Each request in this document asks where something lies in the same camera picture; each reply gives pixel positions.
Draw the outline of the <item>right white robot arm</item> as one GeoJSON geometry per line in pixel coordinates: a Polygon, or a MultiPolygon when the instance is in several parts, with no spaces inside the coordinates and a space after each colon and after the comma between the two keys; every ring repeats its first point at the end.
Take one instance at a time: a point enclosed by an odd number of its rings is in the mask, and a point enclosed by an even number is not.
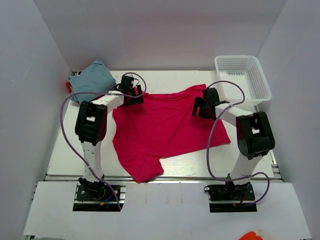
{"type": "Polygon", "coordinates": [[[202,97],[195,98],[192,110],[192,116],[199,115],[214,121],[206,146],[207,170],[214,180],[230,183],[225,187],[225,192],[233,200],[243,195],[242,185],[248,183],[252,177],[260,174],[267,177],[266,173],[254,173],[254,170],[259,161],[275,147],[275,138],[267,114],[263,111],[252,112],[237,107],[242,102],[232,104],[225,100],[220,101],[218,91],[214,87],[207,87],[202,91],[202,97]],[[210,169],[210,145],[220,120],[235,127],[239,150],[236,164],[225,178],[214,176],[210,169]]]}

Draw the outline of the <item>magenta red t shirt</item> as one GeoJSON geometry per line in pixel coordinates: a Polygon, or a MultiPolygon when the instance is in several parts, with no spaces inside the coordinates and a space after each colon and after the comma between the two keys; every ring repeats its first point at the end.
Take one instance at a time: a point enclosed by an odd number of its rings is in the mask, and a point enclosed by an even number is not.
{"type": "Polygon", "coordinates": [[[142,104],[113,110],[113,146],[136,182],[162,175],[163,158],[206,149],[214,121],[192,116],[195,99],[202,97],[205,88],[199,84],[177,93],[145,93],[142,104]]]}

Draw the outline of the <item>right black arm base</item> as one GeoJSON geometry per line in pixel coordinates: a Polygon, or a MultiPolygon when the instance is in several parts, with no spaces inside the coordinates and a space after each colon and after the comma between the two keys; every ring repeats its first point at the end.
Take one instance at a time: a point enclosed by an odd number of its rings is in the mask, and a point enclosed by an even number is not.
{"type": "Polygon", "coordinates": [[[208,194],[210,213],[254,213],[257,212],[253,186],[250,182],[234,185],[211,184],[203,188],[208,194]]]}

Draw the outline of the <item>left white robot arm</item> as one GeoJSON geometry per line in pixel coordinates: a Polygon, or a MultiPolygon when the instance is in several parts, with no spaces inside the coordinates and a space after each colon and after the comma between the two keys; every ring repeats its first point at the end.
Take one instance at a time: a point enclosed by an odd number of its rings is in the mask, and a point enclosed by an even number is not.
{"type": "Polygon", "coordinates": [[[91,101],[80,103],[75,124],[75,134],[81,143],[83,150],[84,175],[79,178],[81,185],[89,184],[88,193],[94,199],[99,200],[105,196],[106,187],[101,184],[104,173],[101,165],[101,144],[107,133],[108,114],[118,107],[142,104],[143,94],[139,83],[144,79],[134,73],[127,72],[106,93],[91,101]]]}

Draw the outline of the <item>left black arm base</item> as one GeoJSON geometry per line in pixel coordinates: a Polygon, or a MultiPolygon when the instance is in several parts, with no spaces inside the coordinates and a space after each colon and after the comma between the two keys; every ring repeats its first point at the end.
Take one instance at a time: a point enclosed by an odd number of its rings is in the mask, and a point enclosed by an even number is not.
{"type": "Polygon", "coordinates": [[[78,185],[73,202],[73,212],[120,212],[115,195],[108,186],[99,193],[78,185]]]}

